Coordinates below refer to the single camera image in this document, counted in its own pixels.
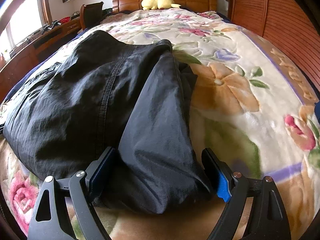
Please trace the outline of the black jacket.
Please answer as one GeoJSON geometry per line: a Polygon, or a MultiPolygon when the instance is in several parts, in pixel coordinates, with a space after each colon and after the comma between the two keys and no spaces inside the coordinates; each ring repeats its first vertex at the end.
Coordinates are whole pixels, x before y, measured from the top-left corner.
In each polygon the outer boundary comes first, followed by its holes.
{"type": "Polygon", "coordinates": [[[67,178],[115,152],[90,195],[96,206],[160,214],[209,195],[189,138],[196,76],[168,40],[133,45],[105,31],[17,91],[4,125],[38,178],[67,178]]]}

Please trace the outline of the wooden desk cabinet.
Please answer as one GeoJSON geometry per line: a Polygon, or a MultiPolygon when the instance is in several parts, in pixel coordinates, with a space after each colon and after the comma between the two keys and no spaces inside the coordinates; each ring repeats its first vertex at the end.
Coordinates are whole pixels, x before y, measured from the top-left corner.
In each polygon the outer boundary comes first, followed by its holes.
{"type": "Polygon", "coordinates": [[[1,101],[30,70],[75,38],[80,29],[80,18],[75,18],[44,33],[18,52],[1,69],[1,101]]]}

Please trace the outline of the red basket on desk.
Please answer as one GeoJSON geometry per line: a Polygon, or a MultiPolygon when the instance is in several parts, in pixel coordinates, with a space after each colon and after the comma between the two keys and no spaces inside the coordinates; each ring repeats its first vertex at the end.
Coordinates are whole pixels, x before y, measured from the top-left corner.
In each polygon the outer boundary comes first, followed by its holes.
{"type": "Polygon", "coordinates": [[[64,17],[61,20],[59,20],[59,22],[61,24],[65,24],[65,23],[68,23],[70,20],[71,20],[71,18],[68,16],[68,17],[64,17]]]}

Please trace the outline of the window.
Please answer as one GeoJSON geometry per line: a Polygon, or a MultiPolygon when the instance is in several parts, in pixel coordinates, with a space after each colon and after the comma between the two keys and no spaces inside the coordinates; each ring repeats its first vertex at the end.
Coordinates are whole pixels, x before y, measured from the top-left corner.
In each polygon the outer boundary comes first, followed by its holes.
{"type": "Polygon", "coordinates": [[[52,19],[48,0],[1,0],[1,60],[52,19]]]}

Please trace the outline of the wooden chair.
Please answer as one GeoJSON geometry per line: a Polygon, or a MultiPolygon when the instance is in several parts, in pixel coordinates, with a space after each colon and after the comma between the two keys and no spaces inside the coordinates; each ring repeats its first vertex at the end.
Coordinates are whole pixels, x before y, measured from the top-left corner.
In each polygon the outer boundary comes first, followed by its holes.
{"type": "Polygon", "coordinates": [[[102,17],[103,2],[83,4],[80,8],[82,30],[93,27],[102,17]]]}

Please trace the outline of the wooden louvered wardrobe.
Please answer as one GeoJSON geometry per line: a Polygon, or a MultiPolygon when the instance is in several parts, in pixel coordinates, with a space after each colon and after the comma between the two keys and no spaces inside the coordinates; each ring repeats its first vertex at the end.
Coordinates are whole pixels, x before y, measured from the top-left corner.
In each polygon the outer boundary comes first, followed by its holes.
{"type": "Polygon", "coordinates": [[[319,87],[319,34],[295,0],[228,0],[229,19],[267,39],[319,87]]]}

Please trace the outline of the yellow plush toy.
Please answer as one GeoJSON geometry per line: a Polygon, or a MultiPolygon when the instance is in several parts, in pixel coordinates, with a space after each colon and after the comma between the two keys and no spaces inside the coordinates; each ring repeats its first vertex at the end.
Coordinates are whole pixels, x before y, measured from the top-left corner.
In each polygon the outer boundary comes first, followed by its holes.
{"type": "Polygon", "coordinates": [[[175,3],[174,0],[142,0],[141,6],[143,10],[158,10],[180,8],[181,5],[175,3]]]}

